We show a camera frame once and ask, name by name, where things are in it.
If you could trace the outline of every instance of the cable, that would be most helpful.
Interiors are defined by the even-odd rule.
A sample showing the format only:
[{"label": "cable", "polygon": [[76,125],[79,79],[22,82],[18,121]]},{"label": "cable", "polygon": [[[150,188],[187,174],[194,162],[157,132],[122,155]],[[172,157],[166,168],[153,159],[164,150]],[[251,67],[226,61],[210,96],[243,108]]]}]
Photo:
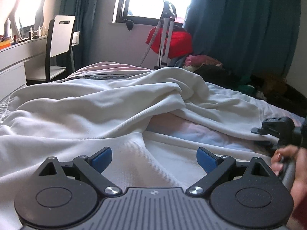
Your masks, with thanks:
[{"label": "cable", "polygon": [[158,31],[159,31],[160,27],[161,27],[161,21],[158,22],[158,25],[157,25],[157,27],[156,27],[156,30],[155,30],[153,36],[151,37],[151,40],[150,40],[150,42],[149,42],[149,44],[148,44],[148,47],[147,47],[147,49],[146,49],[146,51],[145,51],[145,53],[144,53],[142,59],[140,60],[139,64],[137,65],[137,67],[141,67],[141,65],[143,64],[143,62],[144,62],[146,56],[147,56],[148,53],[149,53],[149,50],[151,49],[151,46],[152,46],[153,43],[154,43],[154,40],[155,40],[155,38],[156,38],[156,36],[157,36],[157,34],[158,34]]}]

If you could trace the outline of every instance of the silver bolt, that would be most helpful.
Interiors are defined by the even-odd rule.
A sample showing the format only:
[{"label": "silver bolt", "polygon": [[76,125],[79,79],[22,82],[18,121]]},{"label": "silver bolt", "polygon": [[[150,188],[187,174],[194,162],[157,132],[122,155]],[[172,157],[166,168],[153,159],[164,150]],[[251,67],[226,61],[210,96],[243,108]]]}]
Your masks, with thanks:
[{"label": "silver bolt", "polygon": [[118,187],[107,187],[104,191],[107,194],[118,194],[120,192],[120,189]]},{"label": "silver bolt", "polygon": [[201,187],[195,186],[195,187],[189,188],[188,191],[190,194],[201,194],[204,191],[204,189]]}]

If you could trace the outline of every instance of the toiletries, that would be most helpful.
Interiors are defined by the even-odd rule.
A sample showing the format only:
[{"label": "toiletries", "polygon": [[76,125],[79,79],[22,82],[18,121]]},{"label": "toiletries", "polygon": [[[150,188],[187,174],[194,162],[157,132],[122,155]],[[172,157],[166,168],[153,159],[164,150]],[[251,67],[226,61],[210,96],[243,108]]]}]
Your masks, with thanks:
[{"label": "toiletries", "polygon": [[10,39],[10,28],[11,28],[11,21],[9,18],[7,18],[7,20],[4,23],[4,34],[2,41]]},{"label": "toiletries", "polygon": [[4,23],[4,38],[8,38],[10,37],[10,28],[11,28],[11,21],[9,18],[7,18],[7,20]]},{"label": "toiletries", "polygon": [[41,35],[48,35],[48,28],[43,26],[43,28],[41,29]]},{"label": "toiletries", "polygon": [[38,35],[39,37],[41,37],[41,27],[40,27],[40,26],[38,27],[37,35]]},{"label": "toiletries", "polygon": [[32,37],[33,37],[33,31],[32,31],[32,28],[30,28],[30,31],[29,31],[29,40],[32,40]]},{"label": "toiletries", "polygon": [[17,35],[14,35],[14,42],[12,43],[12,46],[16,44],[17,44]]}]

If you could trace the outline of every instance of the hand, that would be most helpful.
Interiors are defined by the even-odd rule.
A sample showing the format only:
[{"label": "hand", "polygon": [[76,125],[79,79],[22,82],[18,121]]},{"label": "hand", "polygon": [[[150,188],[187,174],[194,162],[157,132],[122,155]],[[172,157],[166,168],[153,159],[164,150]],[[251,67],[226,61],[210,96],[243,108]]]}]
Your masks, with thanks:
[{"label": "hand", "polygon": [[271,169],[277,176],[283,168],[283,164],[279,163],[282,157],[290,157],[296,160],[295,180],[290,192],[294,201],[294,208],[296,208],[307,195],[307,150],[304,148],[298,150],[298,147],[294,145],[276,150],[271,159]]}]

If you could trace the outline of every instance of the red bag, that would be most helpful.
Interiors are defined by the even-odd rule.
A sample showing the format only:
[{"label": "red bag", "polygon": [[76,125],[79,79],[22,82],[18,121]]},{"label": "red bag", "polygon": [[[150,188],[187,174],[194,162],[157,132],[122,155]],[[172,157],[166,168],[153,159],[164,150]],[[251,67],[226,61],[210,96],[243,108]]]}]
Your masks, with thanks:
[{"label": "red bag", "polygon": [[[149,44],[155,30],[156,30],[156,28],[154,27],[149,32],[146,44]],[[161,35],[162,35],[162,28],[160,28],[152,46],[151,46],[151,49],[156,54],[158,54],[159,50],[160,50]],[[165,39],[163,54],[165,53],[166,41],[167,41],[167,38]],[[193,52],[192,36],[187,31],[185,31],[183,28],[174,29],[173,33],[172,33],[172,39],[171,39],[171,44],[170,44],[170,47],[169,47],[168,57],[170,59],[173,59],[173,58],[183,56],[183,55],[186,55],[186,54],[189,54],[189,53],[192,53],[192,52]]]}]

